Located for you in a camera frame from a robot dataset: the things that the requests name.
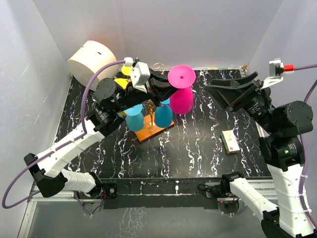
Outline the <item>magenta wine glass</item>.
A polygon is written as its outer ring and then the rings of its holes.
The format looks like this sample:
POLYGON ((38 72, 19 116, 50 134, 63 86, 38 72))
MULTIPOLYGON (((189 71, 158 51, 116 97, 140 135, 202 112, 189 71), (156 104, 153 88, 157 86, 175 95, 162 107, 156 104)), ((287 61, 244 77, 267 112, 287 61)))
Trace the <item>magenta wine glass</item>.
POLYGON ((167 79, 170 85, 177 89, 169 98, 172 111, 180 115, 191 111, 194 104, 191 86, 196 80, 194 70, 188 65, 177 65, 169 71, 167 79))

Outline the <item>yellow wine glass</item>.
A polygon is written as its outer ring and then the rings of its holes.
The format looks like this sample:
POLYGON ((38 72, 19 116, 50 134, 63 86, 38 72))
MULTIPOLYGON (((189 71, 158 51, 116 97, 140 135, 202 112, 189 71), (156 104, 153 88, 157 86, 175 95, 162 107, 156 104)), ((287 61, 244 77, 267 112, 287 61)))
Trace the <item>yellow wine glass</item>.
POLYGON ((126 97, 127 97, 127 91, 126 87, 128 85, 128 80, 124 78, 116 78, 115 83, 117 84, 117 90, 118 92, 115 93, 114 102, 119 107, 118 115, 122 118, 125 118, 127 114, 124 112, 127 109, 126 106, 126 97))
POLYGON ((133 66, 122 66, 121 72, 126 76, 130 76, 130 71, 133 69, 133 66))

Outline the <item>blue wine glass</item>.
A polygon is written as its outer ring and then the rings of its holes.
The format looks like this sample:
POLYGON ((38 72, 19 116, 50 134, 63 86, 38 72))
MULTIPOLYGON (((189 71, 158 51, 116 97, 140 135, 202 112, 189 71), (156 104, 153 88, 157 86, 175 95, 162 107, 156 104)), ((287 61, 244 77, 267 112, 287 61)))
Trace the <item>blue wine glass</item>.
POLYGON ((142 110, 142 104, 138 104, 129 109, 124 110, 126 114, 127 126, 133 132, 140 131, 144 127, 144 116, 142 114, 142 110))
POLYGON ((166 128, 172 123, 173 112, 169 103, 169 99, 164 100, 155 110, 155 124, 160 128, 166 128))

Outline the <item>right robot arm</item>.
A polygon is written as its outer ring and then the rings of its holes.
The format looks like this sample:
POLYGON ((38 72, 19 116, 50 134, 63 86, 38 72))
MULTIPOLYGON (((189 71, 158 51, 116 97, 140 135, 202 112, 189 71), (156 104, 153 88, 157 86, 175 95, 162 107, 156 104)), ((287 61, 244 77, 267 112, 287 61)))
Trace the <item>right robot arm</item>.
POLYGON ((275 107, 269 80, 260 81, 257 76, 254 72, 233 80, 214 79, 206 91, 221 109, 243 109, 267 133, 259 138, 259 144, 278 203, 267 200, 240 172, 223 175, 217 193, 240 198, 259 219, 268 238, 314 238, 317 224, 307 204, 305 150, 299 140, 313 129, 313 110, 303 101, 275 107))

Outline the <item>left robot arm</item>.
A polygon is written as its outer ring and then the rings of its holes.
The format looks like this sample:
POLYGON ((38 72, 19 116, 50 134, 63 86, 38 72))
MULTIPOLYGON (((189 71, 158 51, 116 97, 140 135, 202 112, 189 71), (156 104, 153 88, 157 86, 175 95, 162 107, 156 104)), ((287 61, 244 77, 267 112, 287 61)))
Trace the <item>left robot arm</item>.
POLYGON ((44 198, 61 191, 78 191, 91 198, 100 197, 103 183, 94 172, 73 172, 66 170, 65 166, 115 131, 125 120, 120 112, 147 100, 159 105, 177 91, 170 85, 167 76, 152 69, 145 87, 146 91, 142 92, 132 83, 123 88, 112 78, 102 79, 93 93, 95 107, 84 113, 83 123, 46 151, 37 155, 29 153, 24 157, 44 198))

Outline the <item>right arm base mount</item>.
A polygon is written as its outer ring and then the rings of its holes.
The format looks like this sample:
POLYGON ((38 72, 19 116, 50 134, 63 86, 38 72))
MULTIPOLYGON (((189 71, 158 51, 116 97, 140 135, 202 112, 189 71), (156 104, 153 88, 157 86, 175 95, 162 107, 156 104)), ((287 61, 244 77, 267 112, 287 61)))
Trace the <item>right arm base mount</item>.
POLYGON ((236 195, 233 195, 230 192, 225 192, 225 189, 222 188, 221 184, 207 185, 205 183, 199 184, 197 188, 205 198, 229 198, 229 201, 231 202, 239 200, 236 195))

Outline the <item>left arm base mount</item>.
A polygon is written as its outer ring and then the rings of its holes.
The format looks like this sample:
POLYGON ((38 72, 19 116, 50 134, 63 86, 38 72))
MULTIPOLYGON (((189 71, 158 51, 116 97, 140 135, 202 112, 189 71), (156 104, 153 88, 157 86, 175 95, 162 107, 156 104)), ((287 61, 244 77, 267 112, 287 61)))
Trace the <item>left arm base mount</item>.
POLYGON ((79 199, 116 199, 118 195, 118 186, 114 182, 101 181, 89 193, 77 191, 75 194, 79 199))

